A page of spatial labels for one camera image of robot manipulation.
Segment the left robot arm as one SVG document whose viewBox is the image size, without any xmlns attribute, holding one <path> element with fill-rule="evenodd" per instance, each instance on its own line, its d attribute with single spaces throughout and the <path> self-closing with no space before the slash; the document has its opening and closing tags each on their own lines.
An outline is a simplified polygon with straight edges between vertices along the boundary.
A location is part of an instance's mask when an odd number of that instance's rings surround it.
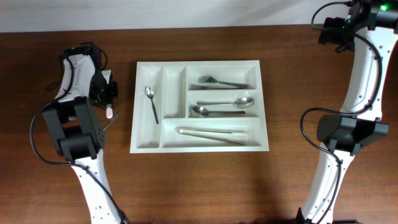
<svg viewBox="0 0 398 224">
<path fill-rule="evenodd" d="M 64 50 L 63 77 L 55 99 L 38 113 L 44 117 L 53 145 L 71 167 L 82 188 L 92 223 L 129 223 L 113 198 L 104 168 L 105 128 L 95 112 L 104 109 L 115 120 L 118 84 L 106 68 L 108 56 L 94 42 Z"/>
</svg>

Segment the white plastic knife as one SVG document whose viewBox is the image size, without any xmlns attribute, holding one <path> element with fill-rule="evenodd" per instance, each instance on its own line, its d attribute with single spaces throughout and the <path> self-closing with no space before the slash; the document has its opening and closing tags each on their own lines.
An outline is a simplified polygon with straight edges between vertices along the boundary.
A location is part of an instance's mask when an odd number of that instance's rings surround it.
<svg viewBox="0 0 398 224">
<path fill-rule="evenodd" d="M 106 117 L 108 119 L 113 117 L 113 106 L 111 104 L 106 105 Z"/>
</svg>

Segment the small metal spoon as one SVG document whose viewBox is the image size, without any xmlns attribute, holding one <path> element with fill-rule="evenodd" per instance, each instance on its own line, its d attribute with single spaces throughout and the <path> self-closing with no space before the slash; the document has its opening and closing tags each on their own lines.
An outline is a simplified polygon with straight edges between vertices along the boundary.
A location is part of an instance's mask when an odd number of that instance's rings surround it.
<svg viewBox="0 0 398 224">
<path fill-rule="evenodd" d="M 112 118 L 111 121 L 103 128 L 104 131 L 107 130 L 114 122 L 115 120 L 118 118 L 118 116 L 121 114 L 122 111 L 118 111 Z"/>
<path fill-rule="evenodd" d="M 157 110 L 156 110 L 155 103 L 154 103 L 155 90 L 150 86 L 146 86 L 144 90 L 145 90 L 146 97 L 148 97 L 151 101 L 151 107 L 152 107 L 152 111 L 154 114 L 155 122 L 156 122 L 156 124 L 159 124 Z"/>
</svg>

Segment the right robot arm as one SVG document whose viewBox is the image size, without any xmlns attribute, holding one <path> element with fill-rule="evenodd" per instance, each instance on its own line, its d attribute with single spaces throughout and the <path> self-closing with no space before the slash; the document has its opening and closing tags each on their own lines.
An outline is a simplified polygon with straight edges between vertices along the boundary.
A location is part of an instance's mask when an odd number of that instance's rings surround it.
<svg viewBox="0 0 398 224">
<path fill-rule="evenodd" d="M 336 44 L 336 52 L 354 52 L 348 92 L 340 110 L 319 108 L 320 151 L 317 171 L 295 223 L 334 223 L 333 209 L 343 177 L 359 151 L 387 136 L 382 119 L 382 92 L 390 57 L 397 43 L 397 1 L 345 1 L 346 18 L 327 17 L 321 44 Z"/>
</svg>

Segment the metal fork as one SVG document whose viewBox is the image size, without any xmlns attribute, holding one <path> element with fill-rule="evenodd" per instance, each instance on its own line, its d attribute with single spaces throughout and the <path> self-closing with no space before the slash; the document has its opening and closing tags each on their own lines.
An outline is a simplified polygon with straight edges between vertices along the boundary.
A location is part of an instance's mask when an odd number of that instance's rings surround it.
<svg viewBox="0 0 398 224">
<path fill-rule="evenodd" d="M 189 90 L 242 90 L 241 87 L 213 87 L 189 84 Z"/>
<path fill-rule="evenodd" d="M 235 86 L 238 88 L 245 88 L 248 89 L 249 85 L 244 84 L 244 83 L 231 83 L 231 82 L 222 82 L 218 81 L 215 77 L 209 76 L 209 75 L 204 75 L 198 78 L 199 83 L 220 83 L 223 85 L 229 85 L 229 86 Z"/>
</svg>

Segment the white cutlery tray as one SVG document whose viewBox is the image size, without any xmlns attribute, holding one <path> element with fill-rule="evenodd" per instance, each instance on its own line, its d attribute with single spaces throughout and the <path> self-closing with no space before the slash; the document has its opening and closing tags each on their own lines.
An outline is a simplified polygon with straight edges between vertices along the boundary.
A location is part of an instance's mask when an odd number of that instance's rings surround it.
<svg viewBox="0 0 398 224">
<path fill-rule="evenodd" d="M 139 62 L 130 152 L 267 152 L 257 60 Z"/>
</svg>

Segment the long metal tongs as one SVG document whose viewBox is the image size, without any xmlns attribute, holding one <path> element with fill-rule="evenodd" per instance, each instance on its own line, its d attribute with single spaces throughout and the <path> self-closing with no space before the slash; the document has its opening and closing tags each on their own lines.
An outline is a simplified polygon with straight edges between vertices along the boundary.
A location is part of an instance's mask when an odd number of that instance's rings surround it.
<svg viewBox="0 0 398 224">
<path fill-rule="evenodd" d="M 177 127 L 176 131 L 181 135 L 210 139 L 231 144 L 245 145 L 248 142 L 247 131 L 189 127 Z"/>
</svg>

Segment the metal tablespoon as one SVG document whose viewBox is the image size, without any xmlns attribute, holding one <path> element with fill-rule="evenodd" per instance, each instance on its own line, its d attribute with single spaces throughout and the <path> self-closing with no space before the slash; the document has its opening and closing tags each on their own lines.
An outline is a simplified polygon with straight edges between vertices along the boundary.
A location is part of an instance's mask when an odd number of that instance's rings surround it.
<svg viewBox="0 0 398 224">
<path fill-rule="evenodd" d="M 214 114 L 224 114 L 224 115 L 246 114 L 245 111 L 209 111 L 202 106 L 192 106 L 190 108 L 190 113 L 198 118 L 206 118 Z"/>
<path fill-rule="evenodd" d="M 198 106 L 210 106 L 210 105 L 233 105 L 236 108 L 244 109 L 252 106 L 254 104 L 254 98 L 252 97 L 242 97 L 234 101 L 227 102 L 210 102 L 210 101 L 197 101 Z"/>
</svg>

